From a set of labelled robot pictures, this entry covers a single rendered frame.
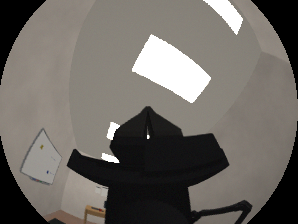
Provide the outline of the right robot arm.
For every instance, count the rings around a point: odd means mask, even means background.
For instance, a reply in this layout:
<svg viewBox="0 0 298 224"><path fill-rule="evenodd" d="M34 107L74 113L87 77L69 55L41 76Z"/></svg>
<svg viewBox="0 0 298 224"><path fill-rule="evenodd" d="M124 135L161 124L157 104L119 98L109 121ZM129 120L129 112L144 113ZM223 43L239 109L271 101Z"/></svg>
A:
<svg viewBox="0 0 298 224"><path fill-rule="evenodd" d="M237 206L238 205L238 206ZM250 204L250 202L247 202L246 200L242 200L237 202L237 204L230 205L230 206L223 206L223 208L218 209L204 209L200 210L200 212L196 212L196 210L192 210L192 221L198 221L202 216L213 216L213 214L222 214L222 213L229 213L229 212L238 212L238 210L242 210L241 216L239 216L238 220L234 222L234 224L242 224L242 221L245 220L245 217L247 214L250 213L251 208L253 208L253 205ZM200 217L200 218L198 218Z"/></svg>

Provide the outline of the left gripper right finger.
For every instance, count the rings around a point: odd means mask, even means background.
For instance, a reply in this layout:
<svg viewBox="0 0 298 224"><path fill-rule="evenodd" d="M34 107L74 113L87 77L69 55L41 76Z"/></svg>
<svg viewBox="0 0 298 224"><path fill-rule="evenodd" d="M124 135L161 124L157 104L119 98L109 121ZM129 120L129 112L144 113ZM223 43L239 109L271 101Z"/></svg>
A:
<svg viewBox="0 0 298 224"><path fill-rule="evenodd" d="M148 119L149 139L154 139L154 137L184 136L182 135L181 128L178 128L177 125L170 123L170 121L158 115L158 113L154 112L150 107L148 107Z"/></svg>

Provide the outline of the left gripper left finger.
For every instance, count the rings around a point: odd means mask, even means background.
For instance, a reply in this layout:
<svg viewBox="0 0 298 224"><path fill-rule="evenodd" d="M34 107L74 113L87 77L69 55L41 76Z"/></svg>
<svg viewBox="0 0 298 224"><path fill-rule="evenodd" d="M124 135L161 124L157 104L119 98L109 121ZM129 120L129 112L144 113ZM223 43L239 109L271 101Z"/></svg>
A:
<svg viewBox="0 0 298 224"><path fill-rule="evenodd" d="M132 119L114 129L114 136L142 137L142 139L148 139L148 107L145 107L137 116L132 117Z"/></svg>

